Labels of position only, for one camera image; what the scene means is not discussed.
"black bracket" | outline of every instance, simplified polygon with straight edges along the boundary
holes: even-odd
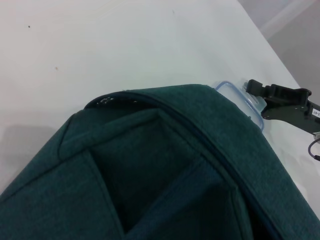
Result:
[[[309,101],[311,91],[305,88],[291,89],[250,80],[246,92],[260,96],[266,102],[261,116],[266,120],[280,120],[300,128],[310,134],[320,132],[320,106]]]

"white wall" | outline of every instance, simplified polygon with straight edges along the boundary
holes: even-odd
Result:
[[[310,100],[320,105],[320,1],[239,2],[293,78],[312,91]]]
[[[268,42],[298,84],[312,91],[310,100],[320,105],[320,1],[314,2]]]

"plastic container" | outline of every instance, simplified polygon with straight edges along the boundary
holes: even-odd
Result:
[[[254,97],[246,92],[246,83],[241,87],[236,87],[228,81],[221,82],[215,90],[233,102],[242,112],[244,112],[263,131],[265,124],[261,117],[261,111],[267,103],[260,97]]]

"zipper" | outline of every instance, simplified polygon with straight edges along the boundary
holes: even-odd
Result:
[[[220,164],[227,170],[227,172],[231,175],[231,177],[234,179],[234,181],[239,186],[241,192],[245,196],[246,200],[250,203],[252,209],[255,211],[257,216],[259,217],[260,221],[264,224],[265,228],[268,230],[270,235],[275,240],[282,240],[281,235],[276,230],[274,225],[271,223],[269,218],[266,216],[266,214],[261,209],[259,203],[255,199],[255,197],[252,195],[250,190],[247,188],[246,184],[243,182],[242,178],[238,175],[238,173],[233,169],[231,164],[226,160],[225,156],[210,142],[208,137],[195,125],[193,124],[187,117],[183,116],[181,113],[174,110],[169,105],[154,99],[153,97],[150,97],[145,94],[131,92],[131,91],[122,91],[122,92],[115,92],[110,93],[107,95],[103,95],[100,97],[97,97],[96,99],[89,102],[85,109],[88,108],[96,108],[102,107],[106,105],[109,101],[132,101],[133,103],[136,102],[143,102],[146,104],[149,104],[151,106],[155,106],[159,109],[162,109],[165,111],[168,115],[170,115],[172,118],[174,118],[177,122],[179,122],[182,126],[184,126],[186,129],[188,129],[192,134],[194,134],[200,142],[207,147],[207,149],[214,155],[214,157],[220,162]]]

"transparent container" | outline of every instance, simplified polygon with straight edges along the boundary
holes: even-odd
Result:
[[[246,88],[247,82],[237,87],[231,82],[223,81],[215,87],[215,90],[233,102],[263,131],[265,124],[261,111],[267,106],[267,103],[262,97],[255,97],[247,93]]]

